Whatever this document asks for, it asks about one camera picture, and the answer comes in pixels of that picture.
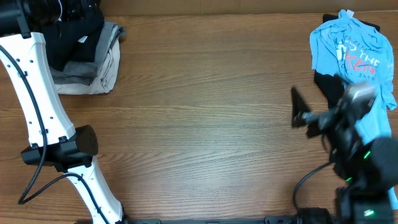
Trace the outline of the black t-shirt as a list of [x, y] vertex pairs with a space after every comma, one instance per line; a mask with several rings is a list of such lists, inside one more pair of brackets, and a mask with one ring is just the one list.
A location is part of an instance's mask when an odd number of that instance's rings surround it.
[[62, 71], [67, 62], [93, 62], [103, 25], [103, 13], [97, 9], [86, 11], [84, 19], [44, 27], [49, 66]]

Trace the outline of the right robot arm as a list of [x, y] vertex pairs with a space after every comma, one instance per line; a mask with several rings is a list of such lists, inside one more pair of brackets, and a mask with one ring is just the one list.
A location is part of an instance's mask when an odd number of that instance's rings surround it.
[[375, 102], [375, 89], [350, 85], [334, 108], [314, 113], [296, 88], [291, 89], [292, 127], [306, 126], [308, 138], [330, 143], [326, 165], [332, 165], [346, 187], [336, 189], [336, 220], [323, 208], [297, 208], [295, 223], [394, 223], [389, 189], [397, 185], [397, 140], [377, 137], [363, 143], [355, 124]]

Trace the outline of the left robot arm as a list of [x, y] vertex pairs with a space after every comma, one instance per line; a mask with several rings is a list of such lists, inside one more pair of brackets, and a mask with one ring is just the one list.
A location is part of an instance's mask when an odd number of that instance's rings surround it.
[[98, 140], [90, 125], [74, 127], [55, 89], [47, 60], [44, 26], [69, 18], [63, 1], [1, 1], [1, 62], [27, 123], [29, 146], [21, 152], [36, 171], [18, 203], [32, 200], [68, 179], [93, 223], [128, 223], [121, 202], [100, 170]]

